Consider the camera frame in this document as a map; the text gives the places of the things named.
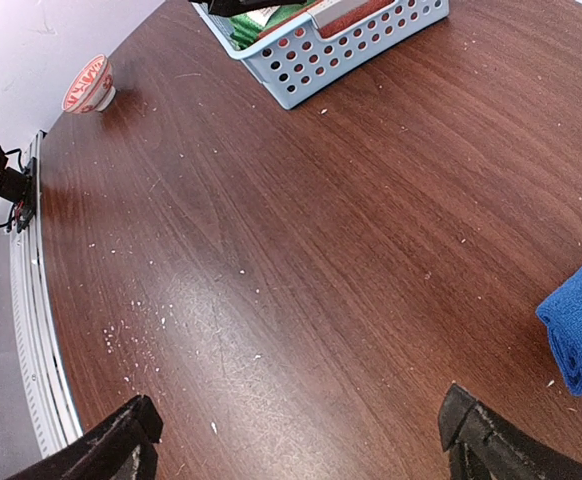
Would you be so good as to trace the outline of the light blue perforated basket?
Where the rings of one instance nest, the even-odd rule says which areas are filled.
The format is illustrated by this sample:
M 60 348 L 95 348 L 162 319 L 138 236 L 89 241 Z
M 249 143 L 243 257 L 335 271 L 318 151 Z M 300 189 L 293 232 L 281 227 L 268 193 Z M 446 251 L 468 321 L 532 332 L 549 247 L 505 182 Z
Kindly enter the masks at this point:
M 241 62 L 283 108 L 289 110 L 359 65 L 441 21 L 447 1 L 378 2 L 356 22 L 363 1 L 324 1 L 265 33 L 240 50 L 230 20 L 193 8 L 227 55 Z

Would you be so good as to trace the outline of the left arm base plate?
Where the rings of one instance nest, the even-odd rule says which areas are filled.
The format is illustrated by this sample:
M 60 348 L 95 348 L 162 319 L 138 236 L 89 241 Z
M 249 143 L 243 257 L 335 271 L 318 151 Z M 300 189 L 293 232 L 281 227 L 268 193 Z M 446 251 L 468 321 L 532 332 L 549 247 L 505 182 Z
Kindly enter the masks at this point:
M 11 224 L 7 231 L 23 232 L 30 224 L 37 212 L 38 206 L 38 165 L 36 156 L 31 156 L 22 174 L 25 177 L 25 190 L 21 198 L 13 203 L 11 210 Z

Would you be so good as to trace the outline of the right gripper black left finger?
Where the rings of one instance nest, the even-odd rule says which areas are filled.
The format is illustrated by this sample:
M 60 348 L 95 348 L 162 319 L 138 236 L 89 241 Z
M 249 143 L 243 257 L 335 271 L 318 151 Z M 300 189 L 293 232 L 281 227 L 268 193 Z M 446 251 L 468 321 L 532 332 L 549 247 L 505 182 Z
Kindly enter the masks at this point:
M 163 420 L 137 395 L 75 442 L 14 474 L 14 479 L 154 479 Z

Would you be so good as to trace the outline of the rust brown towel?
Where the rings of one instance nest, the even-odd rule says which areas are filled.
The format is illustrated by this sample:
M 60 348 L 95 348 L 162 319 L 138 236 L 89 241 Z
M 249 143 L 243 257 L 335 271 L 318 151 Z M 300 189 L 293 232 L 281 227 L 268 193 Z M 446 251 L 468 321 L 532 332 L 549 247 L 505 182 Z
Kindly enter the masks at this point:
M 392 4 L 393 1 L 390 0 L 308 2 L 281 23 L 267 27 L 256 39 L 261 40 L 271 35 L 275 30 L 305 12 L 308 12 L 313 17 L 313 23 L 319 36 L 322 39 L 329 39 Z

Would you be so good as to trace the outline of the green towel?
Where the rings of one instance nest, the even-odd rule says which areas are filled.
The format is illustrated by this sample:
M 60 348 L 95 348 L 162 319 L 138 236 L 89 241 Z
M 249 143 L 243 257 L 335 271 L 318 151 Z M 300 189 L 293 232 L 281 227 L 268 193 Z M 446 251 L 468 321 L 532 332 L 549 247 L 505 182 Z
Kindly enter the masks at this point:
M 250 47 L 266 32 L 292 19 L 312 4 L 314 1 L 304 1 L 300 4 L 267 7 L 231 17 L 233 32 L 230 39 L 233 46 L 238 50 Z

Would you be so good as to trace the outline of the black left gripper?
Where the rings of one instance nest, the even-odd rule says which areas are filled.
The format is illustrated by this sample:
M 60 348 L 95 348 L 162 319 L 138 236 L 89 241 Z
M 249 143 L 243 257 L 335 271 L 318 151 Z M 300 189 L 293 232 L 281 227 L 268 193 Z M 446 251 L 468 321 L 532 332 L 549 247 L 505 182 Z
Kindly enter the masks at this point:
M 203 5 L 206 11 L 215 16 L 237 16 L 253 11 L 286 7 L 305 8 L 313 1 L 300 0 L 189 0 L 191 4 Z

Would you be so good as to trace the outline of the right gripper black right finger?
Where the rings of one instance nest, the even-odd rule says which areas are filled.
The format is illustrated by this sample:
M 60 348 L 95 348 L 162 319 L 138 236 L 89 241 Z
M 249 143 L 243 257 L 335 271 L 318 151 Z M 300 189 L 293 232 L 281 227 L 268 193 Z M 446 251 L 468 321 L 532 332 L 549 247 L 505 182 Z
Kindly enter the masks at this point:
M 452 479 L 582 479 L 582 463 L 518 429 L 453 383 L 438 413 Z

